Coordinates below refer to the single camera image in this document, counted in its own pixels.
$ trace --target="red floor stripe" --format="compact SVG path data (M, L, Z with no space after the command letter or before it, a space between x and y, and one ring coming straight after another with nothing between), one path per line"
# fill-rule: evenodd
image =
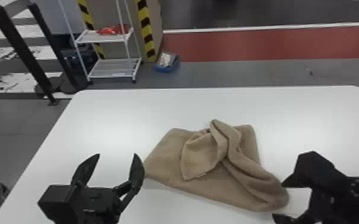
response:
M181 61L359 58L359 27L165 34Z

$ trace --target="white table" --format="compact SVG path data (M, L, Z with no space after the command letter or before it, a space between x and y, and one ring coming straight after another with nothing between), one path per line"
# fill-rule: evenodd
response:
M37 206L50 184L68 184L80 162L101 158L90 186L128 178L133 153L145 159L172 127L199 130L211 119L251 124L262 165L281 181L298 154L317 151L359 175L359 88L355 86L83 91L75 95L0 209L0 223L51 223ZM290 190L283 212L299 215L308 189ZM120 223L273 223L254 213L146 180Z

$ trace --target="white wire shelf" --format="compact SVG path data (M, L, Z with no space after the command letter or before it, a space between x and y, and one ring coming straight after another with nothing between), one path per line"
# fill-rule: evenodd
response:
M110 42L127 42L134 32L131 27L127 34L124 35L102 35L96 30L84 30L75 40L76 43L110 43Z
M131 77L132 80L135 80L141 61L142 58L98 60L88 77Z

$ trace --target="yellow and black striped pole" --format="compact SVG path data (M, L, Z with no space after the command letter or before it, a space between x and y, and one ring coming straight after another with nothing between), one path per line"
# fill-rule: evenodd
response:
M86 0L77 0L79 9L81 9L82 12L82 18L85 21L86 28L88 30L95 30L95 27L93 26L93 19L91 16L91 12L89 11L88 4L86 3ZM103 48L101 47L100 43L95 43L95 50L99 54L101 59L104 59L104 52Z
M147 54L147 61L155 62L157 60L157 52L153 42L153 34L147 2L146 0L135 0L135 2L137 3L138 7L138 18L142 29L142 38Z

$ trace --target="towel fold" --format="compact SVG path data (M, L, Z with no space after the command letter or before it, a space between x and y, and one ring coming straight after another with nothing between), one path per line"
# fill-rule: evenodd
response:
M252 126L213 120L209 129L170 130L144 162L146 177L251 211L284 207L288 194L259 164Z

